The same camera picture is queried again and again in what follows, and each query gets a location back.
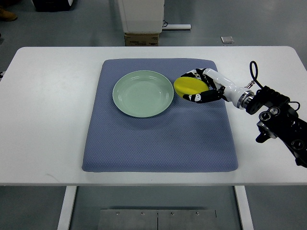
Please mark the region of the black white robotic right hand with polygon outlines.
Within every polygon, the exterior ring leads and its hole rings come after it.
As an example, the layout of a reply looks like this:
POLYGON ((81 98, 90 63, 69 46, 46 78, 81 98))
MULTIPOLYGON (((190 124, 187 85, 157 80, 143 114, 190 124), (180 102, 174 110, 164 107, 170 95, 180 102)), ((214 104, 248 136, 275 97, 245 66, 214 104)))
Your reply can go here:
POLYGON ((254 93, 250 89, 236 86, 231 80, 213 69, 194 69, 182 77, 197 78, 209 87, 208 91, 183 95, 183 99, 198 104, 224 99, 227 102, 232 102, 236 108, 244 109, 254 97, 254 93))

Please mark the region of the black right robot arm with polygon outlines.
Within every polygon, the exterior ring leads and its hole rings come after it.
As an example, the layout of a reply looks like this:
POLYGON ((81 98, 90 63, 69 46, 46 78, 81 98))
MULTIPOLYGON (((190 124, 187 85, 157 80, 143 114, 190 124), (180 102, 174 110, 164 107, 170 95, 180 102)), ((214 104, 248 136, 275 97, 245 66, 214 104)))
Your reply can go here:
POLYGON ((252 83, 259 86, 256 94, 247 95, 241 106, 250 115, 255 114, 263 106, 266 111, 259 114, 257 123, 260 134, 256 137, 257 143, 263 143, 270 138, 279 138, 295 157, 298 166, 307 166, 307 123, 299 118, 297 109, 291 104, 300 103, 291 101, 289 97, 280 94, 268 86, 262 86, 258 80, 258 66, 255 61, 249 64, 253 79, 252 83))

